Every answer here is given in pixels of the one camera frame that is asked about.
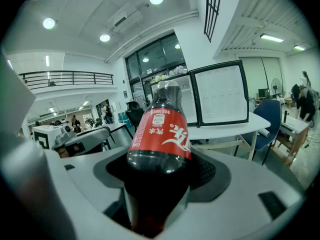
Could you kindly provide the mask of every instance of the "standing fan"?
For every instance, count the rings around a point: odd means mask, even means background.
[[[280,97],[280,93],[282,92],[282,86],[278,78],[274,78],[271,82],[272,93],[277,98],[277,95]]]

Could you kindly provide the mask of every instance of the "dark liquid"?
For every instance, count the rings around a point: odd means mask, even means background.
[[[184,115],[181,96],[178,86],[160,88],[146,112],[165,108]],[[188,160],[167,152],[130,150],[127,163],[125,189],[133,214],[132,230],[154,238],[164,229],[169,214],[188,189]]]
[[[154,238],[186,193],[189,180],[185,167],[172,173],[150,173],[129,169],[125,189],[129,194],[133,214],[132,230]]]

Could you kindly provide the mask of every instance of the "cola bottle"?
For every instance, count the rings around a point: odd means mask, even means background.
[[[149,238],[164,229],[189,187],[191,151],[181,97],[174,80],[158,83],[126,157],[132,230]]]

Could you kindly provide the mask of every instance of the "white ceiling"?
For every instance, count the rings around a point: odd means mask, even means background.
[[[306,49],[318,45],[308,21],[291,0],[240,0],[234,19],[222,48],[226,52],[251,49],[290,55],[297,52],[293,50],[295,45]],[[261,39],[261,34],[284,41]]]
[[[142,19],[126,31],[115,33],[108,20],[128,3],[141,13]],[[7,54],[46,50],[107,59],[141,31],[189,11],[189,0],[163,0],[159,5],[149,0],[33,1],[22,6],[4,40],[4,48]],[[43,27],[46,18],[56,21],[53,29]],[[102,34],[110,35],[110,40],[101,42]]]
[[[53,113],[49,110],[49,108],[53,108],[54,112],[58,112],[61,116],[65,111],[77,111],[85,101],[89,101],[85,108],[89,108],[90,105],[96,106],[97,104],[107,100],[111,94],[112,93],[110,92],[87,93],[35,101],[27,114],[27,120],[33,121],[35,119],[52,116]]]

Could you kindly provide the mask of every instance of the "red bottle label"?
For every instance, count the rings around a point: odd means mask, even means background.
[[[186,118],[167,108],[154,108],[143,114],[131,150],[166,152],[191,159]]]

